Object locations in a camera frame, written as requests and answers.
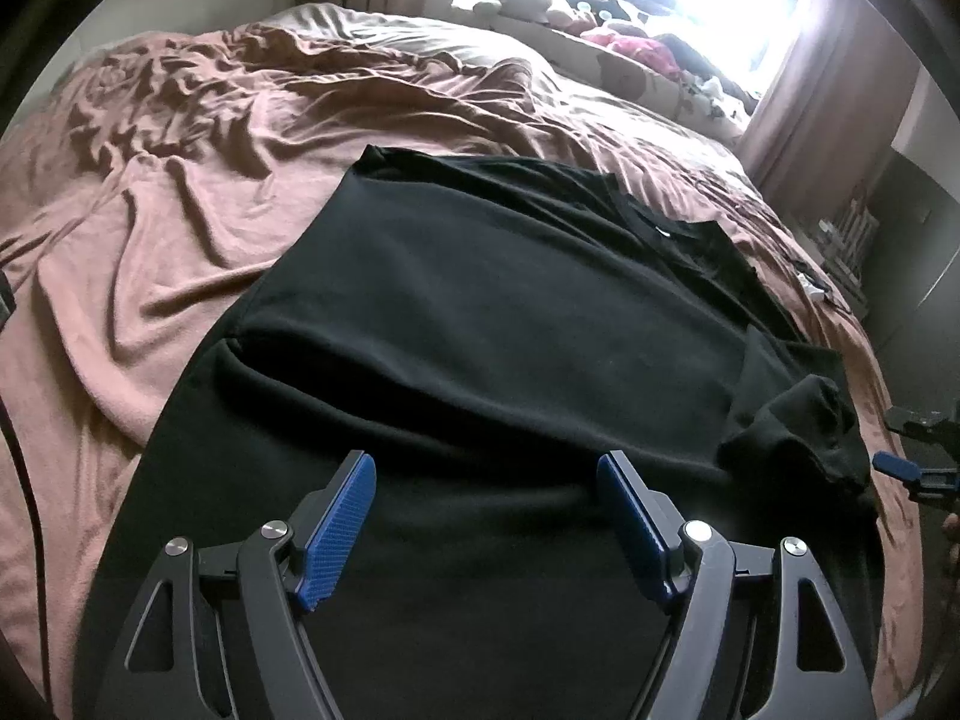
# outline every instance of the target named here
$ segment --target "brown bedsheet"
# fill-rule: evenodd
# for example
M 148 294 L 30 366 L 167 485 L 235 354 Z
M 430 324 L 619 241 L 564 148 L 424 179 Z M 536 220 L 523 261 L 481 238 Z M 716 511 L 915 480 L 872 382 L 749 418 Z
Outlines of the brown bedsheet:
M 91 577 L 179 372 L 367 143 L 598 167 L 666 215 L 718 220 L 808 336 L 843 352 L 868 449 L 899 449 L 859 324 L 808 301 L 787 259 L 800 247 L 736 170 L 701 157 L 736 161 L 635 106 L 587 98 L 532 94 L 520 61 L 466 68 L 253 25 L 133 40 L 78 70 L 0 146 L 0 266 L 19 303 L 0 335 L 0 392 L 40 505 L 61 716 Z M 916 668 L 923 577 L 915 505 L 875 485 L 882 708 Z M 0 533 L 0 628 L 38 683 L 31 534 L 4 446 Z

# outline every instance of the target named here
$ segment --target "pillow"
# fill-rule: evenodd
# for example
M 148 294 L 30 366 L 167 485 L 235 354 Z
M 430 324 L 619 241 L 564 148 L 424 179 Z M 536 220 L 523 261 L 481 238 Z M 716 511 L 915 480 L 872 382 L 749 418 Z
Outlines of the pillow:
M 597 47 L 596 61 L 600 88 L 605 92 L 683 124 L 727 148 L 736 146 L 747 127 L 742 103 L 737 111 L 724 110 L 691 82 L 689 74 L 679 82 L 666 79 L 640 62 L 601 47 Z
M 464 65 L 491 67 L 504 59 L 523 59 L 533 68 L 534 84 L 546 92 L 558 88 L 550 63 L 509 35 L 434 19 L 362 13 L 330 2 L 299 5 L 263 23 L 312 38 L 339 38 L 429 56 L 446 52 Z
M 500 0 L 500 15 L 522 22 L 548 23 L 546 11 L 553 0 Z

